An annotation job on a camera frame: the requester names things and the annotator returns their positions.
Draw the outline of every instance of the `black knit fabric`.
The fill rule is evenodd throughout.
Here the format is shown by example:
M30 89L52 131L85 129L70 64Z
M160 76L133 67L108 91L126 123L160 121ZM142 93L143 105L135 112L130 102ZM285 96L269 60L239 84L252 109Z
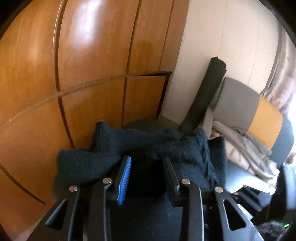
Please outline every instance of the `black knit fabric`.
M179 239L182 208L173 208L164 193L163 157L201 187L224 187L224 139L208 142L203 129L181 139L172 133L114 130L98 122L90 150L59 153L57 175L63 184L78 186L106 177L123 155L131 156L126 200L110 210L114 241Z
M121 156L87 150L61 150L57 157L57 175L66 186L84 186L104 178L121 159Z
M139 131L135 129L112 129L105 122L96 124L90 151L113 155L129 155L139 148L176 140L175 132L166 129L160 132Z

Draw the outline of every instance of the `chair backrest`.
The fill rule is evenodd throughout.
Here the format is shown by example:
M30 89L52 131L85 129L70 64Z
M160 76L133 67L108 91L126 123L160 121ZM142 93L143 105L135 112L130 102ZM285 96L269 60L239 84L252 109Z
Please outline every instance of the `chair backrest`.
M213 119L248 131L272 150L270 158L278 165L285 162L294 143L290 121L253 89L228 77L219 92Z

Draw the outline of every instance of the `wardrobe door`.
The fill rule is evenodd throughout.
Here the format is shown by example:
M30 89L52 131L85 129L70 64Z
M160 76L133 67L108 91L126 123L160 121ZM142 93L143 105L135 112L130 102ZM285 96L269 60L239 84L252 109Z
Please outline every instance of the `wardrobe door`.
M159 71L174 71L187 18L189 0L174 0Z
M25 193L1 170L0 184L0 224L12 241L21 234L21 240L26 240L49 207Z
M123 124L141 118L156 118L164 76L138 76L127 78Z
M0 122L55 94L53 39L62 0L33 0L0 40Z
M89 148L96 122L121 128L124 78L110 80L67 96L63 106L75 148Z
M0 126L0 164L46 205L53 203L57 155L71 148L55 99Z
M129 74L157 72L173 0L142 0L135 22Z
M61 89L126 74L139 0L68 0L59 39Z

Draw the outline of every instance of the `black fabric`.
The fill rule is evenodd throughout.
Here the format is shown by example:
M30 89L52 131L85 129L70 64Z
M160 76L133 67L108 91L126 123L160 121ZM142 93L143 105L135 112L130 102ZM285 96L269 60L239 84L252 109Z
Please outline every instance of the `black fabric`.
M88 150L62 150L57 158L57 175L64 185L87 185L102 179L123 155L132 158L128 186L131 196L157 196L164 193L161 159L168 156L174 168L196 184L212 188L224 186L224 169L220 162L211 162L207 137L202 128L180 140L170 130L162 132L115 130L98 122Z
M216 167L215 172L207 137L202 128L192 136L183 136L181 140L138 149L130 153L130 156L132 158L128 186L130 196L159 195L165 191L161 161L166 156L169 157L173 167L181 171L184 178L192 180L201 187L213 188L216 185L224 187L225 184L224 174L221 173L223 169Z
M218 57L211 58L194 101L184 121L179 126L181 132L189 134L198 127L225 73L226 64Z
M116 130L100 121L96 124L90 151L113 155L129 155L133 150L176 140L177 138L170 129L160 132L139 131L136 129Z
M180 139L169 130L114 130L99 122L90 150L93 152L60 152L57 176L64 184L91 184L104 178L121 155L132 158L126 200L122 206L110 209L114 241L179 239L182 208L174 208L164 193L163 157L168 156L184 178L201 187L224 187L225 184L224 139L219 137L208 142L202 128Z
M121 156L88 150L61 150L57 157L57 175L64 185L84 186L106 177L121 159Z

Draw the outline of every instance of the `white wall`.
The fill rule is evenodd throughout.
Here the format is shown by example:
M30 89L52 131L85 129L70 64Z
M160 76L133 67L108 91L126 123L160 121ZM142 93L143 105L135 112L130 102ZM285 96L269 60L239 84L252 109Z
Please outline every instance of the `white wall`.
M258 0L190 0L162 115L182 123L215 56L227 64L225 76L260 92L270 75L277 44L277 19Z

